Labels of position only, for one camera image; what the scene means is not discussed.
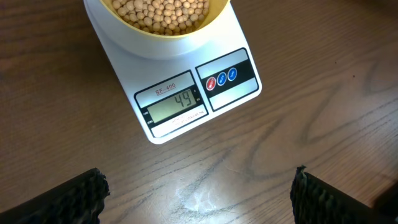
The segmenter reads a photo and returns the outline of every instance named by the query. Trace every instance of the display panel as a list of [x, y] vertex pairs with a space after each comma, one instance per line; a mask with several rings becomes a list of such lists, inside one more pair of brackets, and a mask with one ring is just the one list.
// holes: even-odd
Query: display panel
[[173, 114], [196, 105], [191, 89], [177, 93], [148, 107], [148, 112], [154, 123], [162, 121]]

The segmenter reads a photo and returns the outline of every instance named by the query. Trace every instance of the blue button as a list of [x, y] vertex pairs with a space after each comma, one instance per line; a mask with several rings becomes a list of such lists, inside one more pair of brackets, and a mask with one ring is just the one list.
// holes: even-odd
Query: blue button
[[226, 83], [226, 74], [225, 72], [221, 72], [217, 77], [217, 84], [222, 86]]
[[236, 68], [231, 68], [228, 71], [228, 80], [233, 81], [236, 78], [236, 75], [238, 74], [238, 71]]

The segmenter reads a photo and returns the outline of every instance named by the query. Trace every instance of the digital scale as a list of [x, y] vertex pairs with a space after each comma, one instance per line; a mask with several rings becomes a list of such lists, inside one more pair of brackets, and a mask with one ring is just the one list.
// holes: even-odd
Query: digital scale
[[130, 104], [154, 144], [260, 94], [261, 81], [230, 3], [209, 28], [163, 42], [130, 29], [100, 0], [84, 2]]

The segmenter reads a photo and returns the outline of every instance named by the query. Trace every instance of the scale platform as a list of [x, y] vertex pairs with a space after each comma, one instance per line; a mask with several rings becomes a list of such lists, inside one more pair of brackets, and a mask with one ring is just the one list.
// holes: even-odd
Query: scale platform
[[[115, 43], [98, 25], [100, 19], [115, 18], [99, 0], [85, 0], [85, 6], [123, 90], [154, 144], [176, 138], [261, 92], [254, 60], [230, 3], [213, 21], [222, 26], [208, 34], [211, 37], [206, 43], [163, 60], [137, 56]], [[181, 47], [184, 41], [195, 41], [189, 39], [175, 44]]]

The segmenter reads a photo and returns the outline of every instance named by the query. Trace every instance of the brown wood grain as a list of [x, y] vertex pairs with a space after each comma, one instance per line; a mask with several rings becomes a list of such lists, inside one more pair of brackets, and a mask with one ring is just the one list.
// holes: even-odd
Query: brown wood grain
[[81, 0], [2, 0], [0, 212], [93, 167], [102, 223], [293, 223], [301, 164], [372, 206], [398, 181], [398, 2], [232, 3], [261, 95], [158, 146]]

